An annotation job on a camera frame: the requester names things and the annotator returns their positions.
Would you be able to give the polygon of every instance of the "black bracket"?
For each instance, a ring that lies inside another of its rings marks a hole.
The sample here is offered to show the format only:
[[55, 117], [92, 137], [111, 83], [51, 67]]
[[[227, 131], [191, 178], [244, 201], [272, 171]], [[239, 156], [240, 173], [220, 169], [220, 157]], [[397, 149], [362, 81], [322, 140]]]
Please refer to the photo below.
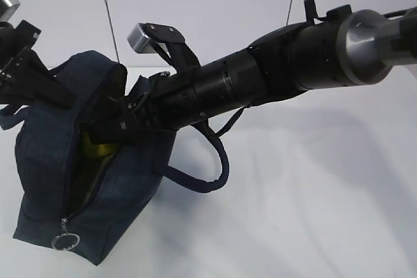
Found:
[[[142, 31], [151, 39], [151, 47], [178, 73], [199, 68], [200, 62], [186, 45], [183, 35], [174, 27], [153, 23], [141, 24]], [[169, 55], [159, 44], [165, 44]]]
[[0, 103], [29, 105], [42, 99], [68, 108], [75, 96], [60, 84], [31, 49], [40, 29], [22, 21], [0, 25]]

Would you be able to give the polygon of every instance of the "dark blue bag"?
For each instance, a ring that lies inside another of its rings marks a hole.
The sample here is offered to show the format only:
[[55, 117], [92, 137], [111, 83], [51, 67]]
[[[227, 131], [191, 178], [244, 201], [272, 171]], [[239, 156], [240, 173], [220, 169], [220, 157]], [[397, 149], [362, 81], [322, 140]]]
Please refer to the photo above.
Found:
[[[120, 145], [104, 157], [86, 158], [80, 148], [83, 123], [100, 110], [104, 95], [124, 96], [126, 68], [87, 51], [51, 73], [76, 95], [72, 109], [37, 100], [20, 110], [10, 105], [0, 111], [4, 130], [24, 121], [15, 146], [25, 192], [15, 239], [71, 250], [99, 265], [152, 199], [163, 176], [200, 193], [226, 183], [226, 153], [205, 124], [195, 128], [218, 151], [223, 167], [214, 182], [196, 179], [168, 165], [174, 131], [151, 131], [137, 143]], [[149, 80], [141, 77], [129, 97], [139, 98], [149, 89]]]

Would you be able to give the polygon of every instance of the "silver metal cylinder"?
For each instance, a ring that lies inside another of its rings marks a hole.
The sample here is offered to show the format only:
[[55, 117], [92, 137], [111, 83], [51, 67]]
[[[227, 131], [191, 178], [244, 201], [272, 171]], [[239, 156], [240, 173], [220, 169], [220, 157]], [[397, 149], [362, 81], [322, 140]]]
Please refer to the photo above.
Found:
[[403, 40], [400, 20], [389, 20], [378, 12], [361, 10], [341, 24], [337, 52], [343, 71], [352, 82], [375, 84], [382, 81], [393, 66], [417, 63], [409, 51], [395, 49], [395, 45]]
[[0, 21], [7, 22], [19, 6], [19, 0], [0, 0]]

